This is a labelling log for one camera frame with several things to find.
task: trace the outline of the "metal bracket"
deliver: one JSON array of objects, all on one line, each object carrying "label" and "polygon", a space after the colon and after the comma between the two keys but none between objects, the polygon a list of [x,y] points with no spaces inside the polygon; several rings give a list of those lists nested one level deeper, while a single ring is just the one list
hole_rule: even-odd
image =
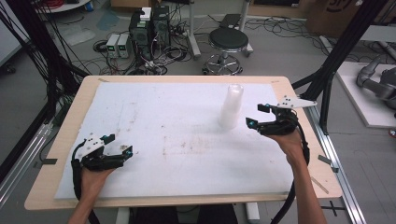
[{"label": "metal bracket", "polygon": [[81,147],[78,156],[81,159],[86,155],[90,154],[91,152],[95,151],[99,147],[104,147],[104,146],[105,146],[105,142],[95,134],[91,133],[87,141],[85,142],[84,146]]},{"label": "metal bracket", "polygon": [[295,97],[293,98],[285,95],[283,99],[280,101],[280,103],[277,104],[277,107],[293,109],[293,108],[314,106],[317,104],[318,103],[316,101],[308,101],[308,100],[303,100]]}]

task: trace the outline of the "black stool seat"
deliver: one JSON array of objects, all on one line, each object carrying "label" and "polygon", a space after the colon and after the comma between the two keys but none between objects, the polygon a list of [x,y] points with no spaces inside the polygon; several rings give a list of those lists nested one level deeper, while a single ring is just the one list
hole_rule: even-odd
[{"label": "black stool seat", "polygon": [[248,37],[234,28],[219,28],[209,35],[209,41],[214,48],[240,51],[248,45]]}]

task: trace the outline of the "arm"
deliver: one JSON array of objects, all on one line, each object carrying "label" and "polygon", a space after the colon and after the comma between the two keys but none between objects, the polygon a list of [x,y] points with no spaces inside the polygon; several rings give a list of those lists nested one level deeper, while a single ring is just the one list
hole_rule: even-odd
[{"label": "arm", "polygon": [[113,170],[93,172],[86,168],[82,169],[81,198],[68,223],[86,223],[88,215],[93,209],[96,199],[111,172]]},{"label": "arm", "polygon": [[320,208],[314,187],[312,186],[311,177],[303,155],[299,132],[295,130],[288,135],[271,135],[268,137],[279,143],[293,171],[298,222],[307,224],[327,223]]}]

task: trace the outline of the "power supply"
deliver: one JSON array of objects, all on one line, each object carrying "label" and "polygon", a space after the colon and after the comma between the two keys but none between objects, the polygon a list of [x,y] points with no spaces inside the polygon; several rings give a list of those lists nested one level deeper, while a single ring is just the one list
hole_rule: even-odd
[{"label": "power supply", "polygon": [[121,34],[117,46],[119,47],[120,57],[129,58],[129,55],[131,55],[132,52],[131,37],[126,34]]},{"label": "power supply", "polygon": [[111,35],[106,43],[107,55],[109,58],[119,58],[119,48],[117,43],[119,42],[120,35]]}]

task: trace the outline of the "stool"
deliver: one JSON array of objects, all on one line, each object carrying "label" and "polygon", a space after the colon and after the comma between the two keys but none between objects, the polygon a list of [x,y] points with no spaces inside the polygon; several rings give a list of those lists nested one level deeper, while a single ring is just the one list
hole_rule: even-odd
[{"label": "stool", "polygon": [[239,61],[229,53],[239,52],[247,48],[248,37],[233,28],[219,28],[209,35],[209,44],[221,54],[214,54],[207,59],[202,69],[204,75],[209,72],[216,75],[235,75],[243,71]]}]

